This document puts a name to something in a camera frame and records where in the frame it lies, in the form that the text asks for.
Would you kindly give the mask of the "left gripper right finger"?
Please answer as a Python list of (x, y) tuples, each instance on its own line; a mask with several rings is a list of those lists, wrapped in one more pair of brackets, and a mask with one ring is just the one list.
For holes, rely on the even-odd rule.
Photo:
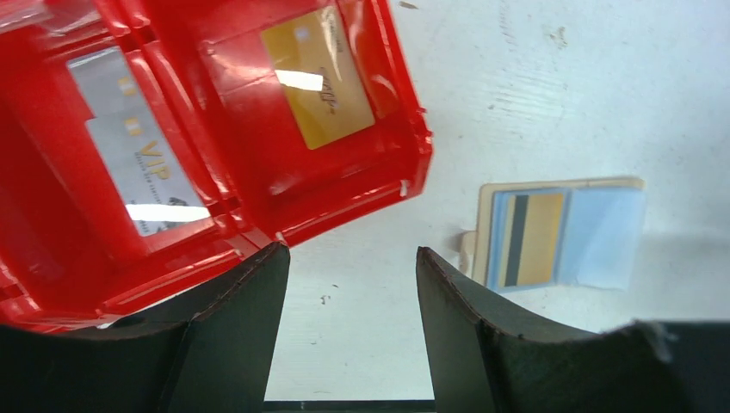
[(418, 301), (439, 412), (726, 412), (729, 326), (636, 322), (601, 334), (486, 289), (417, 252)]

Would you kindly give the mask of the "orange card in bin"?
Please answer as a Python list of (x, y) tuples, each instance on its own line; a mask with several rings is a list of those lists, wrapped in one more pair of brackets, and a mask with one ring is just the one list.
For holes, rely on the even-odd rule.
[(374, 125), (336, 6), (267, 28), (261, 37), (308, 149)]

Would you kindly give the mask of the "beige card holder wallet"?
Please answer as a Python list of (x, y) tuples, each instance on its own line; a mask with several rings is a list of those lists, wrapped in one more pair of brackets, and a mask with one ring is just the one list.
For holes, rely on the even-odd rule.
[(646, 211), (636, 176), (487, 183), (459, 269), (496, 293), (556, 285), (625, 290)]

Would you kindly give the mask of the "silver VIP credit card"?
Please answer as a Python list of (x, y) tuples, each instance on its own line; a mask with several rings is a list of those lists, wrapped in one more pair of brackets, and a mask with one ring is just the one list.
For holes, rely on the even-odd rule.
[(100, 114), (85, 127), (140, 236), (210, 217), (150, 111)]

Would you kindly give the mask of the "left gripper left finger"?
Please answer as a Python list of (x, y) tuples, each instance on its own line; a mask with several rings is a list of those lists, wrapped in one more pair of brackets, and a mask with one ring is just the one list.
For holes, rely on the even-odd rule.
[(272, 243), (105, 329), (2, 327), (2, 411), (262, 411), (289, 265)]

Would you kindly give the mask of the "gold striped credit card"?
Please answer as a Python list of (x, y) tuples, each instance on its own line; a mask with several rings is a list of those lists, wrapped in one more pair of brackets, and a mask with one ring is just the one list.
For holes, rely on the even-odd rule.
[(500, 288), (533, 287), (553, 278), (566, 196), (561, 192), (508, 194), (499, 263)]

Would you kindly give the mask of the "red plastic bin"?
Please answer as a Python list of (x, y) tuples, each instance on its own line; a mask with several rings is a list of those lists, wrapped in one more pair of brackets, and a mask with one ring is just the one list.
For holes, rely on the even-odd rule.
[[(375, 123), (306, 147), (261, 32), (338, 8)], [(208, 219), (142, 237), (68, 60), (118, 46)], [(4, 1), (1, 321), (51, 333), (155, 305), (268, 244), (419, 195), (431, 131), (387, 1)]]

